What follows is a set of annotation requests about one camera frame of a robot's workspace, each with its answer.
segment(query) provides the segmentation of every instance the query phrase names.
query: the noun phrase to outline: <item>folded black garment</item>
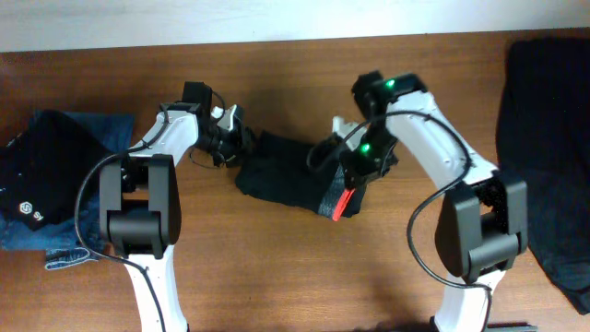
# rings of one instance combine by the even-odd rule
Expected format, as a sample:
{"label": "folded black garment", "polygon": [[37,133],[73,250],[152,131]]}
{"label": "folded black garment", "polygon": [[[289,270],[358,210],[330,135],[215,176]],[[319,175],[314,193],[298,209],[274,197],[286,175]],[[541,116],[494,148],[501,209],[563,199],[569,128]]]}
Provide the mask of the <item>folded black garment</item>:
{"label": "folded black garment", "polygon": [[3,214],[34,231],[70,219],[84,177],[109,153],[69,116],[43,112],[29,130],[0,148]]}
{"label": "folded black garment", "polygon": [[[307,208],[333,218],[344,193],[344,172],[337,160],[319,172],[308,171],[312,145],[263,132],[254,154],[242,165],[236,185],[246,195],[290,207]],[[360,212],[365,189],[357,189],[342,213]]]}
{"label": "folded black garment", "polygon": [[551,281],[590,311],[590,41],[522,41],[509,52],[496,136],[528,187],[528,239]]}

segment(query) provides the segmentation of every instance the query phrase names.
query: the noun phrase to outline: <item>red tag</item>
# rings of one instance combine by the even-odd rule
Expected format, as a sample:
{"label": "red tag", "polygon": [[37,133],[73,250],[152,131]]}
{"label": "red tag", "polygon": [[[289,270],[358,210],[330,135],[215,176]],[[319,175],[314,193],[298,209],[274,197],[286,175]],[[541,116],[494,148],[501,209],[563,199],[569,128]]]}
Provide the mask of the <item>red tag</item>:
{"label": "red tag", "polygon": [[352,194],[354,194],[354,189],[344,189],[342,196],[340,197],[340,199],[338,199],[338,204],[336,205],[336,209],[334,210],[334,215],[332,215],[333,221],[338,221],[340,217],[342,217],[342,213],[344,212],[344,209],[347,208],[348,201],[352,197]]}

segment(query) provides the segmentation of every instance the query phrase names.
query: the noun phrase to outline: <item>white wall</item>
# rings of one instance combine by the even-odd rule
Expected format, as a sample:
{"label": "white wall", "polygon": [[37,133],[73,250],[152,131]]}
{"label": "white wall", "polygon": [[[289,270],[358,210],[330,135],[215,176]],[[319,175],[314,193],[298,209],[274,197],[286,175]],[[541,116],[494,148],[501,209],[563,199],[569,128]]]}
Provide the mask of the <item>white wall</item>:
{"label": "white wall", "polygon": [[590,26],[590,0],[0,0],[0,52]]}

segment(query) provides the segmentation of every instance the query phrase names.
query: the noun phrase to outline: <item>jeans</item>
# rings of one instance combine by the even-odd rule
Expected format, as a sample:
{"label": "jeans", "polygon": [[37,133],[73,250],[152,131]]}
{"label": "jeans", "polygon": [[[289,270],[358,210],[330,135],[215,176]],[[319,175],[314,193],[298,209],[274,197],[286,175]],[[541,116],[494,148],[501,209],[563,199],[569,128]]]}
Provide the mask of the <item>jeans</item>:
{"label": "jeans", "polygon": [[[108,150],[120,152],[129,148],[134,123],[132,115],[65,114],[88,130]],[[41,111],[35,112],[29,124],[33,124],[40,115]],[[80,209],[80,229],[88,246],[101,252],[104,249],[104,241],[100,237],[99,206],[99,194],[94,193]],[[31,231],[24,223],[4,219],[0,215],[0,248],[45,250],[45,268],[48,270],[97,260],[97,257],[92,256],[77,240],[74,218]]]}

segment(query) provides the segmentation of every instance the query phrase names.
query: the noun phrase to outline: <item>wooden table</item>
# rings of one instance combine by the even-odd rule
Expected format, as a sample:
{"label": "wooden table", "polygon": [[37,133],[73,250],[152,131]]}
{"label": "wooden table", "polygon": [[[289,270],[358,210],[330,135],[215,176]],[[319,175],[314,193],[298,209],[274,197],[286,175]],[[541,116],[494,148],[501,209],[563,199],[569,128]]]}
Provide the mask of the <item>wooden table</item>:
{"label": "wooden table", "polygon": [[[255,130],[315,142],[334,115],[360,120],[350,88],[358,74],[415,72],[455,128],[496,160],[494,130],[511,42],[590,30],[417,35],[329,41],[138,47],[0,54],[2,143],[36,108],[132,113],[134,140],[157,105],[203,80],[246,110]],[[426,322],[443,286],[412,258],[405,229],[434,189],[404,147],[386,178],[371,184],[362,213],[336,223],[312,212],[244,196],[237,170],[210,171],[187,158],[177,175],[183,231],[174,258],[183,312],[194,331],[341,331]],[[439,204],[419,219],[419,251],[437,271]],[[139,331],[130,279],[121,266],[88,263],[47,272],[43,253],[0,253],[0,330]],[[494,296],[491,322],[527,321],[545,331],[588,323],[530,254]]]}

